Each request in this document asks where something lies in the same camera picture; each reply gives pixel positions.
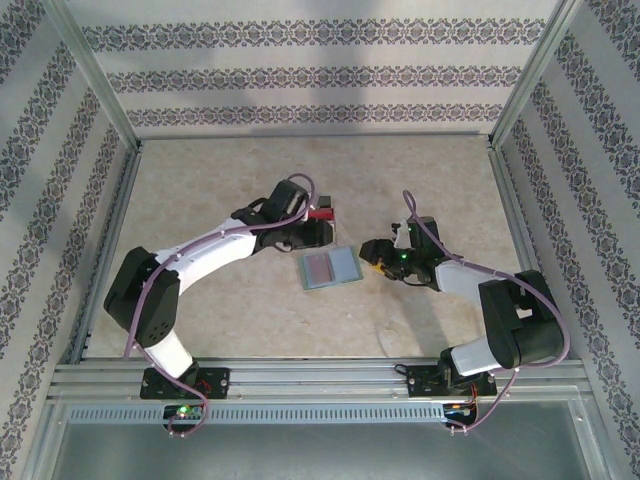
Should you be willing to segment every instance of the white wall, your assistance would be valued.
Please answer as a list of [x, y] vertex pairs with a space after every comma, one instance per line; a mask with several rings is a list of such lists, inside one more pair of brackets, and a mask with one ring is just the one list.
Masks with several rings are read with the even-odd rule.
[[555, 0], [71, 0], [142, 138], [489, 133]]
[[585, 2], [503, 145], [624, 478], [640, 477], [638, 12]]
[[0, 0], [0, 479], [18, 478], [126, 148], [36, 1]]

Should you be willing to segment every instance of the black wire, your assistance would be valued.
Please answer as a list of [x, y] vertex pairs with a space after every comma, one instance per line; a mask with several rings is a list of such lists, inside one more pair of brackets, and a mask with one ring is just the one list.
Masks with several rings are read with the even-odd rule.
[[405, 285], [409, 285], [410, 287], [428, 287], [429, 286], [426, 283], [410, 283], [410, 282], [407, 282], [404, 278], [402, 279], [402, 283], [404, 283]]
[[397, 364], [395, 367], [393, 367], [393, 369], [394, 369], [397, 373], [399, 373], [400, 375], [402, 375], [402, 376], [404, 376], [404, 377], [406, 377], [406, 376], [408, 375], [408, 373], [407, 373], [407, 366], [406, 366], [406, 365], [404, 365], [404, 364], [402, 364], [402, 363]]
[[251, 202], [249, 205], [247, 205], [247, 208], [250, 208], [251, 210], [255, 210], [255, 208], [258, 205], [262, 205], [264, 202], [266, 202], [267, 199], [264, 197], [258, 198], [257, 200], [254, 200], [253, 202]]

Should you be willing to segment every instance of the black mounting bracket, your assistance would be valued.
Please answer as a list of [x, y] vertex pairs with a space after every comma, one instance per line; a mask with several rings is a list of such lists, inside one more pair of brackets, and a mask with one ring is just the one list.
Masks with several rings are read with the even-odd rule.
[[395, 370], [406, 377], [409, 398], [471, 395], [471, 385], [476, 386], [478, 396], [498, 393], [495, 380], [487, 372], [463, 377], [464, 381], [447, 386], [438, 365], [396, 365]]
[[[224, 400], [229, 391], [228, 368], [203, 368], [197, 370], [192, 388], [209, 400]], [[147, 368], [142, 376], [140, 398], [143, 400], [195, 400], [198, 397], [176, 387], [155, 368]]]

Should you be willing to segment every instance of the beige tabletop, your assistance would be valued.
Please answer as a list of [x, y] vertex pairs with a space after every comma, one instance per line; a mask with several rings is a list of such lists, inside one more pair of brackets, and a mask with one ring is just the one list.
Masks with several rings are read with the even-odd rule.
[[[339, 245], [389, 238], [390, 224], [408, 217], [407, 188], [453, 252], [518, 268], [480, 136], [159, 140], [145, 144], [109, 285], [130, 249], [205, 233], [295, 172], [333, 197]], [[187, 349], [196, 357], [433, 357], [483, 334], [477, 306], [392, 282], [364, 263], [359, 282], [303, 291], [298, 255], [269, 249], [187, 290], [176, 326]], [[125, 339], [100, 310], [88, 356], [119, 356]]]

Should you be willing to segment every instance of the decorative border pattern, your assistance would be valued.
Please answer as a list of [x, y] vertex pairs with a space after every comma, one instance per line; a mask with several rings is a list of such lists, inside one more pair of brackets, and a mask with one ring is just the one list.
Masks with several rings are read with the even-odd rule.
[[[540, 180], [543, 172], [538, 153], [521, 117], [516, 121], [511, 134], [529, 176], [556, 259], [562, 269], [563, 279], [575, 306], [574, 312], [582, 327], [583, 336], [587, 339], [587, 348], [597, 367], [598, 378], [603, 384], [603, 391], [607, 394], [607, 403], [614, 414], [613, 420], [618, 424], [620, 439], [626, 444], [625, 453], [631, 457], [630, 465], [633, 473], [640, 476], [640, 437], [638, 436], [640, 425], [638, 414], [633, 411], [633, 398], [625, 391], [626, 383], [620, 379], [622, 375], [620, 365], [615, 362], [611, 342], [603, 332], [604, 326], [582, 274], [580, 263], [576, 259], [571, 239], [566, 233], [564, 221], [551, 193], [551, 186], [546, 181]], [[515, 187], [513, 173], [508, 163], [507, 170]]]
[[520, 67], [237, 68], [110, 73], [116, 93], [344, 87], [512, 87]]
[[44, 253], [44, 247], [49, 240], [49, 234], [99, 109], [98, 98], [93, 90], [87, 89], [55, 161], [51, 177], [38, 200], [33, 220], [27, 226], [24, 243], [18, 248], [13, 261], [14, 268], [7, 274], [7, 284], [2, 287], [0, 297], [0, 360], [4, 358], [4, 349], [11, 341], [11, 330], [20, 316], [22, 304], [26, 300], [25, 294], [31, 288], [31, 279], [40, 263], [40, 255]]
[[589, 0], [589, 8], [640, 82], [640, 15], [629, 0]]
[[620, 177], [627, 197], [632, 200], [633, 208], [640, 208], [640, 149], [634, 145], [627, 126], [622, 123], [620, 114], [573, 34], [565, 35], [555, 55], [589, 117], [593, 131], [609, 154], [609, 161]]
[[27, 421], [31, 418], [34, 408], [33, 403], [36, 402], [38, 390], [42, 385], [42, 375], [51, 355], [50, 349], [58, 332], [60, 319], [82, 259], [118, 143], [118, 134], [111, 125], [100, 147], [80, 208], [76, 212], [75, 221], [62, 253], [59, 270], [54, 276], [51, 293], [46, 300], [42, 311], [43, 316], [38, 322], [33, 343], [29, 348], [29, 359], [24, 363], [24, 372], [20, 375], [17, 389], [13, 394], [15, 401], [7, 412], [8, 421], [2, 425], [4, 431], [0, 439], [3, 449], [0, 457], [0, 478], [12, 478], [11, 465], [15, 462], [15, 457], [22, 446], [22, 435], [27, 428]]
[[506, 18], [274, 20], [84, 27], [95, 52], [283, 45], [532, 45], [545, 20]]
[[502, 105], [277, 105], [128, 110], [134, 127], [292, 123], [473, 122], [497, 120]]
[[82, 297], [82, 302], [78, 307], [78, 313], [73, 322], [73, 326], [71, 328], [71, 333], [69, 334], [69, 345], [65, 350], [64, 354], [62, 354], [60, 358], [60, 362], [62, 364], [68, 364], [71, 361], [71, 354], [76, 345], [78, 339], [78, 333], [80, 331], [80, 321], [84, 316], [87, 306], [89, 304], [89, 297], [91, 296], [91, 292], [93, 291], [94, 285], [98, 278], [99, 273], [99, 260], [103, 255], [105, 245], [107, 243], [107, 235], [109, 233], [109, 228], [111, 228], [111, 222], [113, 221], [113, 214], [116, 209], [116, 205], [118, 203], [118, 198], [120, 197], [120, 190], [122, 188], [122, 184], [124, 182], [124, 177], [127, 172], [127, 168], [129, 167], [129, 163], [134, 161], [136, 158], [136, 153], [131, 151], [125, 154], [124, 160], [122, 161], [122, 166], [120, 169], [120, 173], [118, 175], [118, 179], [113, 189], [113, 195], [111, 197], [111, 202], [109, 203], [109, 209], [107, 210], [107, 214], [105, 215], [104, 225], [102, 227], [102, 232], [100, 233], [100, 239], [98, 240], [98, 244], [96, 247], [96, 253], [94, 255], [95, 261], [93, 262], [93, 268], [91, 270], [91, 274], [89, 276], [89, 283], [85, 290], [84, 296]]
[[20, 185], [25, 167], [31, 162], [35, 146], [40, 142], [44, 127], [49, 123], [53, 109], [58, 104], [69, 77], [76, 68], [76, 62], [69, 49], [61, 43], [47, 68], [38, 80], [33, 96], [24, 109], [24, 115], [13, 129], [13, 136], [7, 140], [0, 161], [0, 222], [9, 208], [15, 189]]
[[[637, 340], [636, 348], [640, 349], [640, 287], [635, 283], [636, 276], [632, 273], [629, 260], [623, 257], [624, 251], [618, 246], [618, 237], [608, 223], [609, 217], [602, 208], [602, 201], [589, 178], [589, 172], [582, 164], [580, 152], [574, 146], [558, 106], [542, 80], [531, 93], [531, 101], [558, 156], [573, 197], [578, 201], [582, 219], [591, 234], [591, 242], [601, 258], [600, 263], [605, 268], [611, 290], [616, 294], [618, 307], [624, 311], [622, 316], [629, 322], [627, 328]], [[535, 181], [546, 182], [542, 168], [539, 173]]]
[[0, 85], [11, 72], [22, 49], [44, 17], [38, 0], [15, 0], [2, 14], [0, 22]]

